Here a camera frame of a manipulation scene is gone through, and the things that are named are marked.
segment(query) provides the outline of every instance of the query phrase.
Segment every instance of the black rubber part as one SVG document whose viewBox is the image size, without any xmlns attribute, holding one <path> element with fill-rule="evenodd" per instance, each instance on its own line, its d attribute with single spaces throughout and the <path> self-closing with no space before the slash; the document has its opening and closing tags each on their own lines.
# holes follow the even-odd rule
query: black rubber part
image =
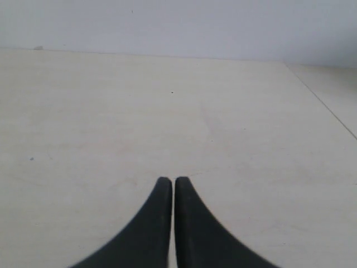
<svg viewBox="0 0 357 268">
<path fill-rule="evenodd" d="M 277 268 L 215 219 L 187 177 L 175 182 L 175 242 L 178 268 Z"/>
<path fill-rule="evenodd" d="M 73 268 L 166 268 L 170 241 L 172 183 L 159 178 L 130 223 L 110 242 Z"/>
</svg>

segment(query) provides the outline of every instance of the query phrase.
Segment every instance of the white wall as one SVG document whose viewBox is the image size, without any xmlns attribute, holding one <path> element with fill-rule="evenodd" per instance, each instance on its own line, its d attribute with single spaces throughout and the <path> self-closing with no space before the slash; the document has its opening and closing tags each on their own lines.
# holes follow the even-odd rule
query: white wall
<svg viewBox="0 0 357 268">
<path fill-rule="evenodd" d="M 356 0 L 0 0 L 0 47 L 357 66 Z"/>
</svg>

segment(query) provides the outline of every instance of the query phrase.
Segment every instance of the black object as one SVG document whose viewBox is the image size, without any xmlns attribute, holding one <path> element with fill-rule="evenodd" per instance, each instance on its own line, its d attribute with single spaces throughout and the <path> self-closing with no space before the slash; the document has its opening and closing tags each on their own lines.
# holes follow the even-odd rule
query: black object
<svg viewBox="0 0 357 268">
<path fill-rule="evenodd" d="M 110 242 L 72 268 L 166 268 L 172 183 L 159 178 L 131 222 Z"/>
<path fill-rule="evenodd" d="M 175 241 L 178 268 L 277 268 L 215 219 L 187 177 L 175 183 Z"/>
</svg>

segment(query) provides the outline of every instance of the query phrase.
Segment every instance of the black curved piece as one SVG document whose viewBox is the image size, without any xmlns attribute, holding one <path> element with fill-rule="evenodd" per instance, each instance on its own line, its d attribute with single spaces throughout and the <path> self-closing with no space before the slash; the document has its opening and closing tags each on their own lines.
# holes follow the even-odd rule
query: black curved piece
<svg viewBox="0 0 357 268">
<path fill-rule="evenodd" d="M 166 268 L 171 229 L 172 183 L 159 178 L 129 224 L 72 268 Z"/>
<path fill-rule="evenodd" d="M 175 241 L 178 268 L 277 268 L 215 219 L 187 177 L 175 182 Z"/>
</svg>

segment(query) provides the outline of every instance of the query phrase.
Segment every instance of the white table surface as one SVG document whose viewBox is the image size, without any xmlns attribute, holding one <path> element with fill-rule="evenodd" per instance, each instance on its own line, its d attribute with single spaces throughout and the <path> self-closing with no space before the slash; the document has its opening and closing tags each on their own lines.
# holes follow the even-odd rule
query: white table surface
<svg viewBox="0 0 357 268">
<path fill-rule="evenodd" d="M 127 224 L 157 177 L 188 175 L 220 222 L 275 264 L 355 268 L 356 77 L 0 50 L 0 267 L 72 265 Z"/>
</svg>

